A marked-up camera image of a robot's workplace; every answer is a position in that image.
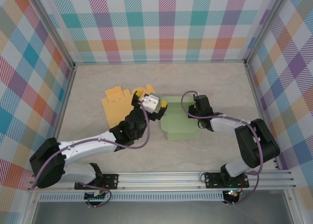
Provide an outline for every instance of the plaid wall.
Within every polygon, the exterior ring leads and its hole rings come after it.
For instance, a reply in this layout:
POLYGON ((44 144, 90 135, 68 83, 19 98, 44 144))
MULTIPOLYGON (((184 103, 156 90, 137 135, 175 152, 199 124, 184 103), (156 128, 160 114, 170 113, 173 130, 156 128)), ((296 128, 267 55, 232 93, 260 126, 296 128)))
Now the plaid wall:
POLYGON ((245 55, 244 55, 244 59, 246 59, 248 54, 250 53, 251 48, 254 45, 255 39, 259 36, 259 34, 260 34, 261 30, 262 30, 262 27, 264 25, 264 22, 268 18, 269 12, 273 8, 273 6, 275 5, 275 2, 276 2, 276 0, 270 0, 270 2, 268 4, 268 6, 267 6, 267 8, 266 8, 262 18, 261 18, 261 20, 260 20, 260 22, 258 24, 258 27, 257 27, 257 29, 255 30, 255 32, 253 34, 253 37, 252 37, 252 39, 251 39, 251 41, 249 43, 249 46, 246 49, 246 52, 245 52, 245 55))
POLYGON ((281 161, 313 223, 313 0, 287 0, 251 64, 281 161))
POLYGON ((241 60, 274 1, 42 0, 86 63, 241 60))
POLYGON ((29 0, 0 0, 0 224, 15 224, 32 171, 52 136, 70 68, 29 0))

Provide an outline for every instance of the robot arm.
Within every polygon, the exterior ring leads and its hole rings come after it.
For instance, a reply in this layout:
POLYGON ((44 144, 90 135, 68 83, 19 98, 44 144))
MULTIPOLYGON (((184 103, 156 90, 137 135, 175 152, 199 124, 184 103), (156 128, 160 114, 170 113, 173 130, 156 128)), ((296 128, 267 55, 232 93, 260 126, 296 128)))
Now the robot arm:
POLYGON ((198 121, 203 128, 212 132, 222 132, 237 138, 241 156, 221 167, 220 179, 225 186, 231 185, 234 181, 237 182, 238 176, 260 165, 256 140, 261 144, 263 162, 280 154, 275 139, 261 119, 248 121, 258 136, 255 138, 246 124, 223 118, 225 115, 220 112, 213 112, 209 100, 204 94, 194 95, 194 105, 189 106, 188 113, 194 116, 219 116, 219 118, 198 119, 198 121))
POLYGON ((148 120, 160 120, 167 109, 166 102, 161 103, 157 96, 136 91, 132 99, 134 109, 125 117, 125 120, 109 131, 77 141, 57 142, 55 138, 47 139, 30 158, 35 176, 54 153, 65 148, 68 150, 63 150, 46 165, 37 186, 46 188, 59 181, 79 181, 93 186, 101 185, 103 176, 97 164, 81 165, 74 163, 99 153, 122 150, 141 138, 147 128, 141 102, 147 111, 148 120))

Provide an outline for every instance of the beige tabletop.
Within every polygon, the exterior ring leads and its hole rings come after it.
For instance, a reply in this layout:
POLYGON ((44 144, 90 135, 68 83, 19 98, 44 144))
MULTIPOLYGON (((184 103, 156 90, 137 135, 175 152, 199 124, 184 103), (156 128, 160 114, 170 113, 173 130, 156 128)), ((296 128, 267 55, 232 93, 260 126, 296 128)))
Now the beige tabletop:
MULTIPOLYGON (((196 90, 208 96, 215 112, 253 120, 258 112, 242 63, 122 64, 78 66, 59 141, 78 140, 109 130, 101 99, 115 86, 130 89, 151 84, 160 95, 196 90)), ((196 140, 167 140, 160 122, 151 122, 151 138, 139 150, 85 158, 103 172, 213 171, 240 155, 237 140, 201 130, 196 140)), ((135 145, 141 145, 146 134, 135 145)), ((272 161, 264 169, 275 169, 272 161)))

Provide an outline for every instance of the purple cable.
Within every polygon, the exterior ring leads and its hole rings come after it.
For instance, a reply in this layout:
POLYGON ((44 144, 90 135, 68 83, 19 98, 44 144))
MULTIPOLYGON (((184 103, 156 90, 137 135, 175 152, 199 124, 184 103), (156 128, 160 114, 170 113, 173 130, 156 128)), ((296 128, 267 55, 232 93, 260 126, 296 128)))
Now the purple cable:
MULTIPOLYGON (((149 124, 149 119, 148 119, 148 115, 147 115, 146 109, 144 108, 144 106, 142 104, 142 101, 141 101, 141 107, 142 107, 142 111, 143 111, 143 114, 145 116, 145 120, 146 120, 146 123, 147 123, 147 138, 146 138, 145 142, 141 146, 138 146, 138 147, 128 147, 128 146, 125 146, 125 145, 122 145, 122 144, 119 144, 119 143, 116 143, 116 142, 112 142, 112 141, 109 141, 109 140, 106 140, 106 139, 101 139, 100 141, 101 142, 106 142, 106 143, 111 143, 113 145, 116 145, 116 146, 119 146, 119 147, 122 147, 122 148, 127 148, 127 149, 140 149, 140 148, 143 148, 145 145, 147 145, 147 143, 148 143, 148 141, 150 139, 150 124, 149 124)), ((83 144, 83 143, 86 143, 86 142, 93 142, 93 141, 99 141, 99 139, 97 139, 97 138, 86 139, 86 140, 83 140, 83 141, 79 141, 79 142, 73 143, 69 147, 73 148, 73 147, 75 147, 77 145, 80 145, 80 144, 83 144)), ((49 159, 47 159, 45 161, 45 163, 41 166, 41 168, 40 168, 40 170, 39 170, 39 172, 38 172, 38 174, 37 174, 37 176, 35 178, 35 181, 34 181, 33 185, 31 186, 31 189, 34 189, 37 186, 37 182, 38 182, 38 180, 40 178, 40 175, 43 173, 43 170, 49 164, 49 162, 54 157, 56 157, 59 153, 65 151, 65 150, 68 150, 68 147, 65 147, 65 148, 62 148, 62 149, 58 150, 52 156, 50 156, 49 159)))
POLYGON ((98 207, 104 206, 105 204, 107 204, 112 199, 112 192, 109 189, 106 189, 106 188, 103 188, 103 187, 97 187, 97 186, 90 186, 90 185, 84 184, 82 182, 79 182, 79 184, 81 184, 82 186, 88 187, 88 188, 100 189, 100 190, 103 190, 105 193, 109 193, 110 194, 110 197, 108 198, 107 201, 104 201, 104 202, 102 202, 102 203, 100 203, 98 205, 91 205, 89 203, 91 198, 88 198, 87 199, 87 204, 89 205, 89 207, 98 208, 98 207))
POLYGON ((257 180, 256 180, 256 184, 255 184, 254 188, 252 189, 251 193, 250 193, 246 198, 244 198, 243 200, 238 201, 238 202, 236 203, 236 205, 237 205, 237 204, 241 204, 242 202, 246 201, 247 199, 249 199, 249 198, 251 197, 251 195, 255 192, 256 188, 257 188, 258 185, 259 185, 259 181, 260 181, 260 176, 259 176, 259 174, 260 174, 260 172, 261 172, 262 169, 263 169, 263 152, 262 152, 261 144, 260 144, 260 142, 259 142, 259 140, 258 140, 258 136, 257 136, 255 130, 252 128, 252 126, 249 125, 249 123, 247 123, 246 121, 243 121, 243 120, 236 119, 236 118, 234 118, 234 117, 230 117, 230 116, 221 116, 221 115, 216 115, 216 116, 195 116, 195 115, 190 114, 190 113, 186 110, 186 108, 184 107, 184 105, 183 105, 183 99, 184 99, 185 95, 188 94, 188 93, 195 93, 195 94, 198 94, 198 92, 196 92, 196 91, 194 91, 194 90, 190 90, 190 91, 187 91, 186 93, 184 93, 184 94, 182 95, 182 97, 181 97, 181 100, 180 100, 181 107, 182 107, 183 111, 184 111, 188 116, 190 116, 190 117, 192 117, 192 118, 196 118, 196 119, 211 119, 211 118, 223 119, 223 118, 224 118, 224 119, 232 120, 232 121, 235 121, 235 122, 241 122, 241 123, 243 123, 243 124, 245 124, 245 125, 248 126, 248 128, 251 130, 251 132, 252 132, 254 138, 256 139, 256 144, 257 144, 257 146, 258 146, 259 154, 260 154, 260 168, 259 168, 258 171, 249 171, 249 172, 245 172, 245 173, 248 174, 248 175, 255 175, 255 176, 257 176, 257 180))

